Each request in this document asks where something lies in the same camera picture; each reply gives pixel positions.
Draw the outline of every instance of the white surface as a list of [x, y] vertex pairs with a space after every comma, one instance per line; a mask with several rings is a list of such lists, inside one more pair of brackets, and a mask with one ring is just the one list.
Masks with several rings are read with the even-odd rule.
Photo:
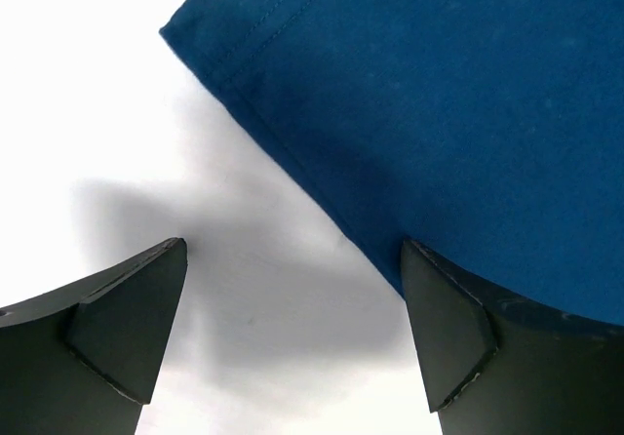
[[138, 434], [439, 434], [401, 299], [158, 36], [182, 1], [0, 0], [0, 305], [183, 236]]

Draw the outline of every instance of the blue fabric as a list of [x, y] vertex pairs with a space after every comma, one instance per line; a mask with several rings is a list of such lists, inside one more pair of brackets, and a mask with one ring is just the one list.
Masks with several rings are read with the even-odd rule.
[[624, 0], [187, 0], [161, 33], [397, 291], [412, 237], [624, 325]]

